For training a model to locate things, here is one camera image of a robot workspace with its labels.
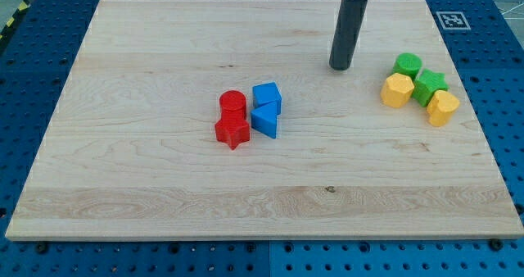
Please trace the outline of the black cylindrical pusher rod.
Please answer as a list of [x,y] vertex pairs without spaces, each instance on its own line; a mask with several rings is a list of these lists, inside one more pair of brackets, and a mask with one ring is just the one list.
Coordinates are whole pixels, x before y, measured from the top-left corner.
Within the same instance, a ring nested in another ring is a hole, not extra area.
[[352,62],[368,0],[341,0],[329,65],[348,70]]

